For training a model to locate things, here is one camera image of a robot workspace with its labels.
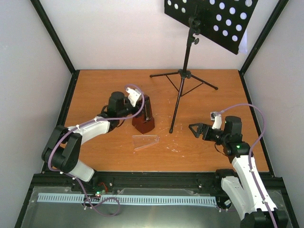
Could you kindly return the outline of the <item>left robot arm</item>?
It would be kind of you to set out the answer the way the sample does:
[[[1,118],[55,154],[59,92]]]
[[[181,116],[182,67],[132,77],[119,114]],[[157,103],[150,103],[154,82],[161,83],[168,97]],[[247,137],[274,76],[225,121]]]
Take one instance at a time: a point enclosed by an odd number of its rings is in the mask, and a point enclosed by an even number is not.
[[[56,126],[41,155],[48,168],[82,180],[83,187],[88,191],[96,190],[99,179],[94,176],[93,168],[80,161],[80,148],[85,142],[117,128],[121,120],[136,117],[140,113],[144,107],[143,93],[129,87],[126,92],[128,96],[122,92],[113,92],[108,105],[88,122],[70,127]]]

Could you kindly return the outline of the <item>clear plastic metronome cover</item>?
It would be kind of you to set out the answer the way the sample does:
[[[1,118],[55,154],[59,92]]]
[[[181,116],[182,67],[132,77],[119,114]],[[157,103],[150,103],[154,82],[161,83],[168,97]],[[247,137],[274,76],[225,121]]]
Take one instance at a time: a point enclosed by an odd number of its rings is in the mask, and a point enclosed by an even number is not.
[[[133,147],[135,151],[145,149],[159,142],[157,135],[133,135]]]

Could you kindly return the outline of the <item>brown wooden metronome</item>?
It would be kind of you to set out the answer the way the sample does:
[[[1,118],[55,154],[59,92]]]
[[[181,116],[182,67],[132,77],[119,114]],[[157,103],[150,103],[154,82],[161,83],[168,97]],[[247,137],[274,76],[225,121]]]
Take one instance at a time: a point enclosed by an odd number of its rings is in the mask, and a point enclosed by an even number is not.
[[[144,95],[144,107],[136,117],[132,118],[132,125],[142,134],[148,133],[155,128],[155,120],[148,95]]]

